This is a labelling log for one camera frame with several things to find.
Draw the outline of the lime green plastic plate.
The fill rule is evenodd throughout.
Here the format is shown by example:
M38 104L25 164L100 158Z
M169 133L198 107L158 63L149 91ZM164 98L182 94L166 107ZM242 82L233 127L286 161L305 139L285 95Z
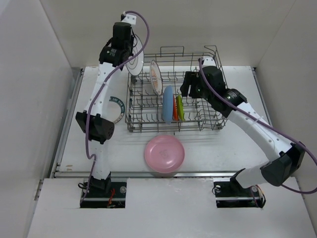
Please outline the lime green plastic plate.
M181 121L184 121L185 120L185 118L184 118L184 108L183 108L181 95L177 95L176 96L176 104L177 104L177 113L178 113L179 119Z

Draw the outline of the white plate blue rim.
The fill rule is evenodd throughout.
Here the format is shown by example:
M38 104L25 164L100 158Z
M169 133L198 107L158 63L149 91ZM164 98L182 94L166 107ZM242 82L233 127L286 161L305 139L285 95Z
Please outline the white plate blue rim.
M133 55L136 55L138 52L140 52L139 55L137 55L133 60L128 62L126 64L126 68L128 72L133 75L137 76L138 74L141 73L144 65L144 52L141 51L143 44L141 39L135 35L134 37L134 46L133 46Z

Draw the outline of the light blue plastic plate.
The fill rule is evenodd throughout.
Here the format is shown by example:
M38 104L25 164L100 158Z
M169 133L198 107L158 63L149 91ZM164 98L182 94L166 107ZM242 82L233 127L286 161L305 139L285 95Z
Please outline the light blue plastic plate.
M165 123L171 124L173 117L173 90L171 86L167 86L163 93L162 115Z

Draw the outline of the orange plastic plate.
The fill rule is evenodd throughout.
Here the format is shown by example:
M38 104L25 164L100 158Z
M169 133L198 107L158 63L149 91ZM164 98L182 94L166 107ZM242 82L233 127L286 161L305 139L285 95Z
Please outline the orange plastic plate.
M176 105L176 98L173 97L173 119L174 121L178 121L178 112L177 112L177 105Z

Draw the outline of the white plate orange sunburst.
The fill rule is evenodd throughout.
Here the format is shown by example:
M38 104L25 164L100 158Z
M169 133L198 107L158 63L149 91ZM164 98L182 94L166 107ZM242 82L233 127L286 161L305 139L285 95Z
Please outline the white plate orange sunburst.
M161 96L163 90L163 83L159 65L155 60L151 60L150 63L150 80L155 93Z

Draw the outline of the pink plastic plate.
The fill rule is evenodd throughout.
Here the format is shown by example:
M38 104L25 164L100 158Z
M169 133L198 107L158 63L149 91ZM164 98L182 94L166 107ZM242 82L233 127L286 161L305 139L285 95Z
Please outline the pink plastic plate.
M185 149L172 135L159 135L151 139L145 147L146 164L155 172L169 174L176 172L184 162Z

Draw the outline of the white plate teal lettered rim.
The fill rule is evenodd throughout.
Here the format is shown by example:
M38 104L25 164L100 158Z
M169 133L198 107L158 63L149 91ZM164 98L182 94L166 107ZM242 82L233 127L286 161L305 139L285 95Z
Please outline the white plate teal lettered rim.
M119 99L118 97L111 96L109 99L109 104L107 108L107 115L109 119L114 123L117 124L123 119L125 115L126 107L124 102Z

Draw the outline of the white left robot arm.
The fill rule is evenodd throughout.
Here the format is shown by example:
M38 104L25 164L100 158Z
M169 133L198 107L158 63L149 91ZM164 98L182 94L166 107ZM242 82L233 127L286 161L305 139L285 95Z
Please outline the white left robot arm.
M143 52L137 48L139 40L135 38L132 24L116 22L112 29L112 37L102 48L99 55L98 76L86 108L77 112L75 119L85 134L85 152L92 161L88 181L80 183L81 199L84 200L92 192L104 197L111 190L111 172L103 158L103 146L114 133L114 122L108 120L103 113L111 97L111 87L120 78L124 67Z

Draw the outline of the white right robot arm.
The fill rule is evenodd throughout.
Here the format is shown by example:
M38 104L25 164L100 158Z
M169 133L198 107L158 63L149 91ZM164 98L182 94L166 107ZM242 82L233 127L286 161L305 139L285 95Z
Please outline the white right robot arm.
M267 163L241 169L230 179L229 189L233 194L241 195L249 187L262 183L281 186L300 167L305 150L270 130L242 93L226 87L222 71L216 66L187 71L180 91L183 97L205 99L215 111L240 127L266 155Z

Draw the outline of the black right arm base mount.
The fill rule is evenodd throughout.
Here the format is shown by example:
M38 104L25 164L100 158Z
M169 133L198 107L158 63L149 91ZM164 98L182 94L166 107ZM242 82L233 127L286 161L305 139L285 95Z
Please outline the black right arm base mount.
M266 197L258 185L243 188L229 180L214 180L212 192L217 208L260 208L266 204Z

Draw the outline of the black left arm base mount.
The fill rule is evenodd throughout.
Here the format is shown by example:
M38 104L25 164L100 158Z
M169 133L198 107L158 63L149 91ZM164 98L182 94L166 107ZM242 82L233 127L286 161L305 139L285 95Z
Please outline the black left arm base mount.
M80 208L125 208L127 181L113 181L107 191L90 188L84 198L86 186L87 181L78 184L78 187L82 189Z

